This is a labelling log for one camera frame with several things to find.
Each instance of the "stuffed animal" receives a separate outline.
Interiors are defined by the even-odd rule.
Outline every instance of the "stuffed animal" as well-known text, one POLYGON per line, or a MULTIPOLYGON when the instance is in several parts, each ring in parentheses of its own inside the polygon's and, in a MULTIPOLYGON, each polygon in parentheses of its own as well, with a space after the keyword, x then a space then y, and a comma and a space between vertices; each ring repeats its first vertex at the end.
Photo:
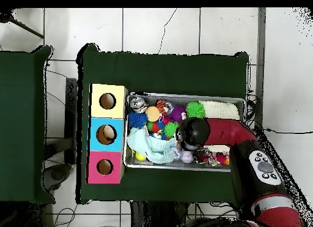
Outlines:
POLYGON ((134 109, 136 113, 143 113, 148 108, 148 105, 142 97, 135 97, 130 100, 130 107, 134 109))
POLYGON ((168 116, 172 113, 173 105, 166 100, 156 101, 155 106, 159 109, 159 112, 162 116, 168 116))
POLYGON ((152 132, 152 133, 158 133, 159 131, 163 131, 164 130, 164 126, 165 124, 163 124, 162 122, 156 121, 156 122, 147 122, 147 129, 148 131, 152 132))
POLYGON ((169 115, 170 122, 178 122, 181 123, 186 119, 186 108, 176 106, 172 113, 169 115))

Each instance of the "green tablecloth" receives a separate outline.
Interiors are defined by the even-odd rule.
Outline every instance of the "green tablecloth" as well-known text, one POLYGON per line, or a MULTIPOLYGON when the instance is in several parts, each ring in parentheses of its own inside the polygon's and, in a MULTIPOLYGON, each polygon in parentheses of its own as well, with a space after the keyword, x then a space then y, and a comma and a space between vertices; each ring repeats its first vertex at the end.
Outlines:
POLYGON ((0 201, 51 203, 42 188, 45 132, 43 68, 51 53, 0 51, 0 201))
POLYGON ((125 168, 119 185, 86 184, 89 84, 125 86, 129 92, 208 95, 246 98, 248 55, 196 56, 102 53, 94 44, 83 52, 83 121, 80 195, 96 200, 234 202, 231 174, 211 171, 125 168))

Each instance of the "green spiky ball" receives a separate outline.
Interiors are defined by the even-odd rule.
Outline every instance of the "green spiky ball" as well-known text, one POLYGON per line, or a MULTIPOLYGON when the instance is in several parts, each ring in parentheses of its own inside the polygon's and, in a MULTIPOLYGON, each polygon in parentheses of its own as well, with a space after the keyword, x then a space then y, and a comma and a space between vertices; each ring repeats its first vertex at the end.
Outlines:
POLYGON ((198 117, 198 118, 205 117, 205 110, 203 104, 199 102, 190 102, 189 104, 187 104, 186 112, 188 117, 198 117))
POLYGON ((165 125, 164 133, 167 137, 174 137, 174 133, 176 132, 177 127, 179 126, 178 122, 169 122, 165 125))

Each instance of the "table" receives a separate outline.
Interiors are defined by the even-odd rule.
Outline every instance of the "table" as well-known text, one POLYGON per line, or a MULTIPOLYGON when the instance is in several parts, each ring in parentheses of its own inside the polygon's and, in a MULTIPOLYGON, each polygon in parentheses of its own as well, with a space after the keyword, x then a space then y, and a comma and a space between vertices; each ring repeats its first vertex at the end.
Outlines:
POLYGON ((231 173, 125 168, 118 185, 86 184, 89 84, 125 86, 129 92, 246 98, 248 55, 103 53, 93 43, 78 54, 78 173, 76 201, 235 202, 231 173))

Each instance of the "yellow ball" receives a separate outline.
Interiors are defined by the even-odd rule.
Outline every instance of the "yellow ball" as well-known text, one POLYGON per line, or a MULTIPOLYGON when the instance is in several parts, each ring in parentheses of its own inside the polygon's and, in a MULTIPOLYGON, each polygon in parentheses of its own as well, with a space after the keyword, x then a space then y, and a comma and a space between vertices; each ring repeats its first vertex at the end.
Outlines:
POLYGON ((138 152, 136 152, 136 159, 137 160, 140 160, 141 162, 143 162, 145 160, 145 156, 139 154, 138 152))

